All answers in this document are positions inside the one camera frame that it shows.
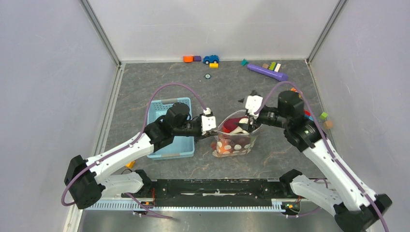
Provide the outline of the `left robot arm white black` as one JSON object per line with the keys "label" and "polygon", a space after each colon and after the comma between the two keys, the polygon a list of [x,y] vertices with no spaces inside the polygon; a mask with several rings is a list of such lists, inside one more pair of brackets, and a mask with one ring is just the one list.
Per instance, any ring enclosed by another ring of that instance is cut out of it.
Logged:
{"label": "left robot arm white black", "polygon": [[136,172],[126,175],[113,173],[131,161],[171,145],[175,137],[203,139],[212,135],[216,128],[216,118],[209,108],[192,118],[189,106],[176,102],[164,115],[124,143],[87,159],[80,155],[73,157],[65,175],[66,188],[61,203],[69,205],[65,202],[67,193],[78,209],[86,209],[109,194],[137,193],[140,197],[146,197],[152,191],[149,181]]}

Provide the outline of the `white garlic toy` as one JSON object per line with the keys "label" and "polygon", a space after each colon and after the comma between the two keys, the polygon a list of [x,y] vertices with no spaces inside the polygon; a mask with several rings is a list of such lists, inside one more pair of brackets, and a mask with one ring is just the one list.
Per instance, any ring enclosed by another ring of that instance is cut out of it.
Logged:
{"label": "white garlic toy", "polygon": [[232,131],[230,134],[249,134],[248,122],[249,122],[249,119],[247,117],[243,117],[243,119],[241,119],[238,124],[239,126],[234,131]]}

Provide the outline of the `light blue plastic basket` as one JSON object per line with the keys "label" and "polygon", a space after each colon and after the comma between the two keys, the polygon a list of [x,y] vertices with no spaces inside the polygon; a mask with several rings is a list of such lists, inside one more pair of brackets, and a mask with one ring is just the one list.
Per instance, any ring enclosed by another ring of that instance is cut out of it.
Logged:
{"label": "light blue plastic basket", "polygon": [[[148,110],[147,124],[152,123],[158,117],[165,115],[167,110],[176,102],[184,103],[191,108],[191,101],[188,97],[152,101]],[[152,160],[189,158],[193,157],[194,152],[195,145],[193,137],[176,136],[172,144],[147,155],[147,157]]]}

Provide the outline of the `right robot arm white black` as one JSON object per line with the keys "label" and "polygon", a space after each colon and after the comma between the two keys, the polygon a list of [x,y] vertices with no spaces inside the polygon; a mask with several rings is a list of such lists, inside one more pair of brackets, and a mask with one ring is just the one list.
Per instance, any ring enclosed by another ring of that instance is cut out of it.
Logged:
{"label": "right robot arm white black", "polygon": [[297,92],[279,93],[275,107],[267,107],[255,91],[243,103],[248,118],[243,129],[252,132],[261,125],[282,128],[287,141],[333,185],[329,189],[293,169],[280,178],[279,191],[283,196],[297,195],[310,200],[333,216],[344,232],[363,232],[383,221],[392,200],[386,194],[377,194],[350,169],[321,127],[305,117],[305,103]]}

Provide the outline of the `magenta fruit toy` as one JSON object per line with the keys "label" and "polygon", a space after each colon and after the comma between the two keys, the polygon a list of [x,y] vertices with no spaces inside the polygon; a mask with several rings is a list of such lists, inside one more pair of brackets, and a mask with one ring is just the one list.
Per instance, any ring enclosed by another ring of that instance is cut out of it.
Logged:
{"label": "magenta fruit toy", "polygon": [[225,133],[231,133],[234,131],[239,125],[240,120],[243,119],[243,117],[237,117],[237,118],[229,118],[225,120],[222,124],[222,132]]}

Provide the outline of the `clear polka dot zip bag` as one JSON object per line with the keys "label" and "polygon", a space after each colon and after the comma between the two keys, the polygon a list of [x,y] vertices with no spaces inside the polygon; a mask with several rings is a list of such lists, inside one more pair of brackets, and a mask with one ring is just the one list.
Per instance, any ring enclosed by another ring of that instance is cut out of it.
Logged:
{"label": "clear polka dot zip bag", "polygon": [[229,118],[245,117],[245,113],[245,110],[238,110],[231,113],[219,124],[217,128],[218,134],[214,136],[215,141],[217,141],[218,139],[227,139],[230,140],[230,145],[232,146],[232,154],[226,157],[248,154],[253,148],[256,139],[262,131],[261,127],[254,130],[250,134],[230,134],[221,131],[222,124],[223,122],[225,122],[225,120]]}

